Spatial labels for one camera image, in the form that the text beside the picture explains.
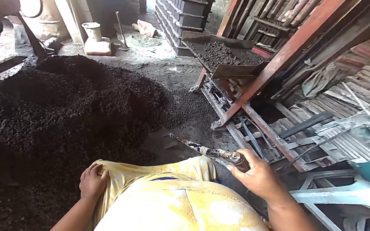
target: metal tray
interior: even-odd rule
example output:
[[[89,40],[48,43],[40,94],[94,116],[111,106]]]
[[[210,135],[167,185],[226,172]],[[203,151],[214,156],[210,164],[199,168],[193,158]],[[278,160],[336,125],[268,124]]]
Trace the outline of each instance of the metal tray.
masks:
[[[255,42],[249,40],[239,40],[239,39],[227,39],[219,36],[215,36],[207,33],[199,33],[193,31],[184,31],[182,33],[182,43],[188,47],[191,52],[198,58],[198,52],[193,50],[191,44],[204,44],[209,42],[221,42],[227,47],[233,49],[246,49],[246,50],[258,50],[259,48],[255,46]],[[214,79],[242,79],[242,78],[255,78],[257,75],[266,67],[268,61],[266,57],[260,55],[264,61],[257,65],[226,65],[219,64],[214,70],[208,65],[205,60],[198,58],[201,64],[205,67],[206,71],[212,74]]]

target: wire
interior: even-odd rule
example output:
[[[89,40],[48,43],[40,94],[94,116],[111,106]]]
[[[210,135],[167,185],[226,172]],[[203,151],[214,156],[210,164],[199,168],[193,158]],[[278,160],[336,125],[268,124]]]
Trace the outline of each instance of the wire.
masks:
[[[346,90],[348,90],[349,93],[355,98],[355,100],[358,102],[358,104],[361,106],[361,108],[370,116],[370,111],[366,109],[366,107],[362,104],[362,101],[355,95],[355,93],[344,83],[342,82],[343,86],[345,86]]]
[[[305,155],[305,154],[306,154],[307,152],[309,152],[311,149],[316,148],[316,147],[319,147],[319,146],[321,146],[321,145],[323,145],[323,144],[326,144],[327,142],[330,142],[330,141],[332,141],[332,140],[336,139],[338,136],[341,136],[341,135],[345,134],[346,132],[349,132],[349,131],[350,131],[350,130],[352,130],[352,129],[356,129],[356,128],[360,128],[360,127],[370,127],[370,126],[369,126],[369,125],[366,125],[366,124],[363,124],[363,125],[358,125],[358,126],[355,126],[355,127],[348,128],[348,129],[346,129],[346,130],[344,130],[344,131],[342,131],[342,132],[340,132],[340,133],[338,133],[338,134],[336,134],[336,135],[332,136],[331,138],[329,138],[329,139],[327,139],[327,140],[325,140],[325,141],[323,141],[323,142],[321,142],[321,143],[319,143],[319,144],[313,145],[312,147],[308,148],[307,150],[305,150],[305,152],[303,152],[303,153],[301,153],[300,155],[296,156],[293,160],[291,160],[291,161],[290,161],[289,163],[287,163],[286,165],[284,165],[284,166],[282,166],[282,167],[280,167],[280,168],[276,169],[276,170],[275,170],[275,172],[276,172],[276,171],[280,171],[280,170],[282,170],[282,169],[284,169],[284,168],[286,168],[286,167],[288,167],[288,166],[292,165],[295,161],[299,160],[303,155]]]

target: concrete mix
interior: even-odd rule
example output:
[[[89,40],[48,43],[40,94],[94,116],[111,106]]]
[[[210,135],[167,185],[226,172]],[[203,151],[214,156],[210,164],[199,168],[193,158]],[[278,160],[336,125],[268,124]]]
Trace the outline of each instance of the concrete mix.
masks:
[[[260,55],[251,50],[229,48],[217,41],[205,44],[192,43],[191,48],[197,51],[195,55],[204,60],[213,71],[219,64],[257,65],[263,61]]]
[[[209,126],[214,112],[202,99],[174,98],[84,56],[48,58],[0,81],[0,230],[50,229],[78,200],[79,176],[94,160],[146,166],[156,155],[137,148],[159,125]]]

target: shovel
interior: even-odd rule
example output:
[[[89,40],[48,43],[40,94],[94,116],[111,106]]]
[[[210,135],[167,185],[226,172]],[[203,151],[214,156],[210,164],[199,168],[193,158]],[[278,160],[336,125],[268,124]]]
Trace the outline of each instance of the shovel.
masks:
[[[173,147],[181,142],[187,145],[189,148],[197,151],[198,153],[215,160],[224,167],[231,164],[234,165],[239,171],[244,173],[250,170],[248,161],[241,153],[228,152],[218,148],[205,147],[201,144],[179,138],[175,136],[175,134],[170,133],[168,129],[164,128],[163,126],[159,126],[156,129],[152,130],[149,133],[149,136],[152,137],[154,140],[158,140],[157,142],[161,143],[162,147],[164,147],[165,149]]]

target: steel bar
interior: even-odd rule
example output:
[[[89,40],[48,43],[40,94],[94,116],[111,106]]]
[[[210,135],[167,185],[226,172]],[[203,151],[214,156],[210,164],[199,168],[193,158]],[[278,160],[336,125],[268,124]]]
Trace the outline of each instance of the steel bar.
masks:
[[[225,124],[248,100],[273,79],[282,69],[290,64],[303,49],[312,42],[321,32],[325,31],[333,21],[342,17],[342,11],[352,0],[325,0],[310,15],[305,23],[296,31],[292,38],[269,62],[250,86],[243,89],[241,97],[231,105],[229,110],[220,119],[220,124]]]

